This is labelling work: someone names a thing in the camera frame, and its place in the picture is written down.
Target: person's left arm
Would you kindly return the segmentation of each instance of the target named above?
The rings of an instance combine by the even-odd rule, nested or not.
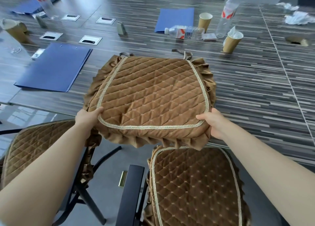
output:
[[[0,221],[6,226],[51,226],[73,180],[85,140],[103,111],[81,110],[76,123],[0,191]]]

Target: wood grain table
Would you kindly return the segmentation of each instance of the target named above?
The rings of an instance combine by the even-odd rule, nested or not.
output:
[[[30,56],[50,41],[40,40],[45,29],[32,17],[13,15],[7,8],[22,0],[0,0],[1,14],[23,21],[37,46],[24,45],[22,52],[0,53],[0,102],[74,116],[83,105],[83,96],[92,77],[114,54],[180,58],[171,49],[187,50],[204,58],[217,82],[216,108],[227,118],[254,134],[269,146],[292,159],[315,164],[315,24],[284,24],[285,13],[274,5],[242,4],[233,25],[244,34],[233,54],[222,52],[223,39],[216,42],[176,40],[154,33],[160,8],[195,8],[198,16],[209,12],[213,19],[208,32],[214,32],[223,9],[218,0],[61,0],[55,5],[67,14],[81,15],[76,22],[46,20],[49,31],[64,33],[59,42],[77,42],[84,35],[103,37],[68,93],[24,90],[13,84],[28,68]],[[113,25],[96,24],[99,17],[113,17]],[[120,37],[116,23],[122,21],[128,36]],[[304,36],[308,47],[290,44],[285,37]],[[17,45],[6,32],[0,33],[0,47]],[[222,141],[212,144],[224,147]]]

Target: upright plastic bottle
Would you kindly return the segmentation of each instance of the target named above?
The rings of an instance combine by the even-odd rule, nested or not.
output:
[[[232,18],[235,15],[236,9],[240,5],[241,0],[227,0],[223,8],[221,19],[218,27],[215,31],[215,36],[218,38],[225,37],[227,32],[230,30]]]
[[[60,18],[60,13],[56,7],[53,6],[50,0],[37,0],[44,12],[50,19],[56,20]]]
[[[176,39],[201,40],[204,29],[194,26],[175,25],[172,28],[165,28],[164,34]]]

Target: person's left hand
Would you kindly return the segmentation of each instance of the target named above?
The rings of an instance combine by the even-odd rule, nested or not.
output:
[[[84,126],[87,129],[92,129],[98,122],[97,117],[104,111],[103,107],[100,107],[93,112],[87,112],[84,109],[78,111],[76,115],[76,125]]]

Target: brown cushion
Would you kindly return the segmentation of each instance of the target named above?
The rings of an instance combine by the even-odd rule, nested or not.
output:
[[[20,131],[11,142],[4,159],[1,189],[53,145],[74,123],[74,119],[55,121],[30,126]],[[84,156],[83,165],[79,169],[82,173],[82,183],[87,183],[93,177],[90,161],[94,147],[98,146],[101,141],[101,136],[95,131],[95,129],[91,131],[91,136],[85,143],[88,152]]]
[[[159,146],[149,166],[145,225],[249,225],[238,169],[224,150]]]
[[[112,142],[201,149],[211,127],[195,116],[214,102],[213,74],[203,59],[113,56],[94,78],[84,107],[105,108],[97,129]]]

